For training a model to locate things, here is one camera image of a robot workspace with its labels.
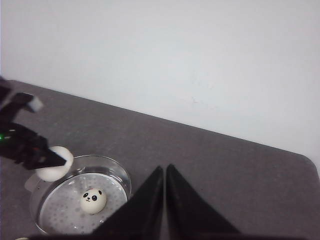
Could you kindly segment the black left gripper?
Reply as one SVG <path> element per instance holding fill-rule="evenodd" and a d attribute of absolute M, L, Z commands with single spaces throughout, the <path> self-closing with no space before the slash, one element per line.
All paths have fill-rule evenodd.
<path fill-rule="evenodd" d="M 48 148 L 45 137 L 17 123 L 0 123 L 0 155 L 27 170 L 64 166 L 63 157 Z"/>

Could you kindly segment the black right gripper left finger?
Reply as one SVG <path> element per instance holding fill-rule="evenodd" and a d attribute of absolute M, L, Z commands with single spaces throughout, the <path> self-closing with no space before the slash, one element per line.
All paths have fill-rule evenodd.
<path fill-rule="evenodd" d="M 164 202 L 164 170 L 158 166 L 136 193 L 91 236 L 95 240 L 158 240 Z"/>

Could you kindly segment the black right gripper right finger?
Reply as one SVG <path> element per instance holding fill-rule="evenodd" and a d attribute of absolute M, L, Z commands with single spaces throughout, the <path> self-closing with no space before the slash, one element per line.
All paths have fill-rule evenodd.
<path fill-rule="evenodd" d="M 213 240 L 240 236 L 240 231 L 211 207 L 170 164 L 166 169 L 166 211 L 172 240 Z"/>

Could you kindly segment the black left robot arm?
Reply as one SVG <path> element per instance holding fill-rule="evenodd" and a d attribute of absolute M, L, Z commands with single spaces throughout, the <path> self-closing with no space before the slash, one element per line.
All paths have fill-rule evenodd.
<path fill-rule="evenodd" d="M 67 158 L 50 150 L 47 139 L 14 123 L 21 109 L 37 112 L 42 103 L 35 96 L 17 93 L 0 108 L 0 155 L 27 170 L 67 167 Z M 28 236 L 29 240 L 154 240 L 158 235 L 163 193 L 163 170 L 155 169 L 132 200 L 116 211 L 115 219 L 89 234 L 65 233 Z"/>

